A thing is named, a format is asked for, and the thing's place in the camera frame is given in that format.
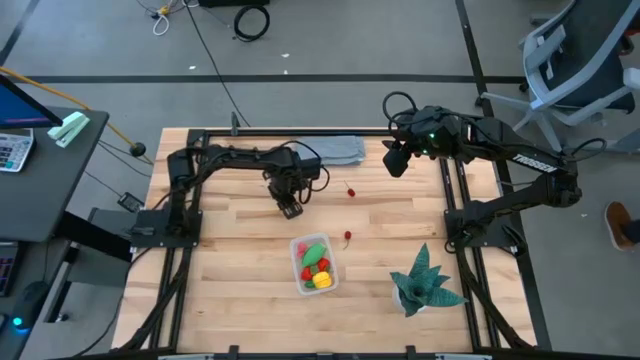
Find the computer monitor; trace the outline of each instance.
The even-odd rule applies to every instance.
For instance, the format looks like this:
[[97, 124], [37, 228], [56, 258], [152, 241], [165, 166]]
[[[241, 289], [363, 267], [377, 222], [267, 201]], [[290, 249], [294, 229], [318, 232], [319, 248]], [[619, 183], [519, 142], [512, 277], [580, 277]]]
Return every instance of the computer monitor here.
[[0, 129], [61, 126], [62, 120], [0, 75]]

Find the clear plastic container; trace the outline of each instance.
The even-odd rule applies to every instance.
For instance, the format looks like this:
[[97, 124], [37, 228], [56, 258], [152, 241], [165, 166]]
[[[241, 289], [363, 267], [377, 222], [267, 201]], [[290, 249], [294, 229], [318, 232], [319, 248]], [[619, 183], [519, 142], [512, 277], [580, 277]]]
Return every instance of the clear plastic container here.
[[[323, 257], [327, 258], [331, 263], [329, 268], [329, 275], [331, 276], [332, 281], [331, 286], [324, 289], [309, 289], [304, 286], [305, 281], [300, 279], [300, 274], [302, 272], [302, 258], [297, 256], [299, 243], [304, 243], [307, 247], [320, 243], [327, 248]], [[300, 292], [301, 295], [307, 296], [321, 294], [338, 287], [336, 259], [333, 257], [333, 250], [331, 250], [331, 243], [329, 242], [329, 236], [327, 236], [327, 234], [317, 233], [291, 240], [291, 243], [289, 244], [289, 254], [291, 255], [291, 264], [293, 265], [293, 277], [296, 280], [296, 286], [298, 286], [298, 292]]]

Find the artificial plant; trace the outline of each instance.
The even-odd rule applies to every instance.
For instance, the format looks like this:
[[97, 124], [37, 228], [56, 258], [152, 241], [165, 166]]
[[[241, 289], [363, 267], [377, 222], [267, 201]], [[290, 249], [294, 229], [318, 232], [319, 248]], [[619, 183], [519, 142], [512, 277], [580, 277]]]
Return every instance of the artificial plant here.
[[391, 279], [398, 286], [400, 303], [405, 316], [414, 315], [423, 306], [447, 307], [462, 304], [467, 299], [440, 286], [449, 276], [440, 275], [441, 266], [429, 268], [429, 250], [422, 245], [409, 275], [392, 272]]

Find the keyboard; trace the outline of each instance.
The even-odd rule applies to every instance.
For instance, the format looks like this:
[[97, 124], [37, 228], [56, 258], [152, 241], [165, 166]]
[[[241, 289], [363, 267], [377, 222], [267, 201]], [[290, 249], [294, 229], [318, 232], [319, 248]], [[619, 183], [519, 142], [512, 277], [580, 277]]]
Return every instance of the keyboard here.
[[30, 137], [0, 134], [0, 171], [22, 170], [32, 145]]
[[0, 241], [0, 297], [9, 296], [11, 284], [18, 274], [20, 244], [15, 241]]

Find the white flower pot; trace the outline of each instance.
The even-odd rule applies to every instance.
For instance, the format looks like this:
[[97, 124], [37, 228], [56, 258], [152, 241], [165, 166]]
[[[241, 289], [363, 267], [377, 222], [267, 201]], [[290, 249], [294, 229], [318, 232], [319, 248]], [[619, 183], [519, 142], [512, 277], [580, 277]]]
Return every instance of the white flower pot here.
[[[396, 309], [398, 309], [398, 311], [403, 314], [406, 313], [404, 307], [402, 306], [402, 302], [400, 301], [400, 289], [398, 289], [397, 286], [394, 286], [393, 290], [391, 290], [391, 300], [393, 301], [393, 305], [396, 306]], [[425, 305], [418, 309], [418, 312], [423, 312], [426, 308], [427, 306]]]

